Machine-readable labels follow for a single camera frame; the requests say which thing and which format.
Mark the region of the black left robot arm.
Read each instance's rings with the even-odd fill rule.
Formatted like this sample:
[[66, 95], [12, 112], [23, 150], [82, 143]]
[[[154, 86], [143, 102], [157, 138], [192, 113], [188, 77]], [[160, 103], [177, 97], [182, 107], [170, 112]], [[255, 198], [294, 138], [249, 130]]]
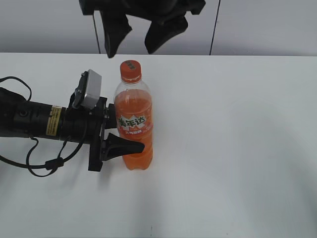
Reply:
[[93, 109], [83, 106], [59, 107], [26, 100], [23, 96], [7, 89], [0, 90], [0, 135], [1, 137], [30, 138], [38, 142], [39, 138], [60, 140], [64, 144], [74, 142], [78, 145], [74, 151], [63, 158], [60, 153], [42, 165], [31, 165], [30, 156], [36, 146], [26, 155], [25, 163], [1, 157], [1, 161], [24, 169], [30, 173], [45, 169], [53, 174], [72, 159], [84, 144], [90, 146], [90, 171], [99, 172], [103, 162], [123, 155], [143, 152], [145, 146], [141, 142], [120, 138], [105, 130], [116, 128], [113, 104], [100, 97]]

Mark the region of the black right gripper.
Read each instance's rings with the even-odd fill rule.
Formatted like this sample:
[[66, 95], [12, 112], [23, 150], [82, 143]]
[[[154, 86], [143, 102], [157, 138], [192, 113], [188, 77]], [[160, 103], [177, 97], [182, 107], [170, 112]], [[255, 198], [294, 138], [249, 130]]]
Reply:
[[198, 15], [206, 5], [204, 0], [80, 0], [83, 15], [100, 11], [105, 50], [108, 58], [113, 58], [117, 50], [132, 31], [127, 15], [152, 22], [145, 37], [149, 54], [156, 52], [173, 37], [188, 28], [187, 12]]

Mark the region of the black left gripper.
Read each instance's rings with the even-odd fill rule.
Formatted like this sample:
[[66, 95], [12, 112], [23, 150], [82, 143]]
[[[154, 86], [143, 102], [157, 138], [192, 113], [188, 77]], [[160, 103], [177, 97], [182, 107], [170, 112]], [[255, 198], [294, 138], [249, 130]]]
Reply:
[[109, 104], [106, 108], [107, 98], [100, 97], [96, 106], [85, 109], [83, 106], [74, 108], [75, 97], [70, 97], [68, 108], [63, 117], [60, 131], [60, 139], [65, 142], [75, 142], [77, 147], [63, 162], [72, 159], [81, 149], [83, 144], [88, 144], [89, 148], [89, 171], [100, 171], [102, 161], [142, 153], [145, 145], [138, 141], [131, 141], [118, 137], [112, 133], [108, 134], [106, 140], [102, 141], [102, 160], [101, 155], [101, 130], [105, 119], [105, 129], [117, 127], [116, 113], [114, 104]]

